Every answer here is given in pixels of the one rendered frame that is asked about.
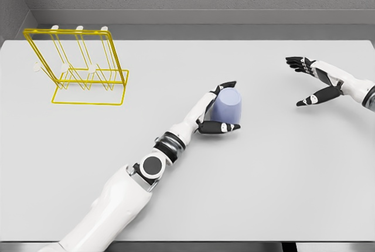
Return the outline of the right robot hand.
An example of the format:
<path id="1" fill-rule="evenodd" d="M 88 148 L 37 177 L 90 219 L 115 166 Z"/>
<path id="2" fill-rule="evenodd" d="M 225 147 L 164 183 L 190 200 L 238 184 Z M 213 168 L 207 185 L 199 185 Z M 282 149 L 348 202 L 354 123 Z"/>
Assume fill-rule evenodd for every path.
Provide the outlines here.
<path id="1" fill-rule="evenodd" d="M 358 103 L 361 102 L 362 98 L 357 95 L 359 90 L 353 86 L 354 77 L 349 73 L 322 61 L 309 60 L 307 57 L 293 56 L 286 57 L 285 60 L 296 72 L 311 75 L 327 85 L 306 99 L 297 102 L 297 107 L 321 104 L 346 95 L 351 96 Z"/>

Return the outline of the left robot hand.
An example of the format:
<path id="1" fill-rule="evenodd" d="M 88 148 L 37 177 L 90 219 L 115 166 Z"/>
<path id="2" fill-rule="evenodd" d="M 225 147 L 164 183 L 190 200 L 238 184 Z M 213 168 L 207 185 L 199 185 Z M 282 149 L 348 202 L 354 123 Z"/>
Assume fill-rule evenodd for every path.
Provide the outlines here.
<path id="1" fill-rule="evenodd" d="M 201 134 L 225 134 L 241 128 L 240 124 L 228 124 L 210 119 L 213 104 L 216 101 L 219 92 L 224 88 L 235 88 L 237 82 L 230 81 L 219 84 L 214 89 L 208 91 L 192 107 L 186 117 L 178 124 L 173 125 L 169 132 L 181 139 L 184 144 L 188 144 L 192 134 L 199 132 Z"/>

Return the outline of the lavender blue cup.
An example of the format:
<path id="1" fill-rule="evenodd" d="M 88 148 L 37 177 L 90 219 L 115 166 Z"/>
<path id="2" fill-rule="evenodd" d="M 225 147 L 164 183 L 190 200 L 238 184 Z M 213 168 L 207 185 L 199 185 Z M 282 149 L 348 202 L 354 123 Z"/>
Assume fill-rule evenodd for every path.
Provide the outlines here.
<path id="1" fill-rule="evenodd" d="M 239 124 L 241 120 L 242 100 L 236 88 L 224 88 L 213 104 L 210 119 L 228 124 Z"/>

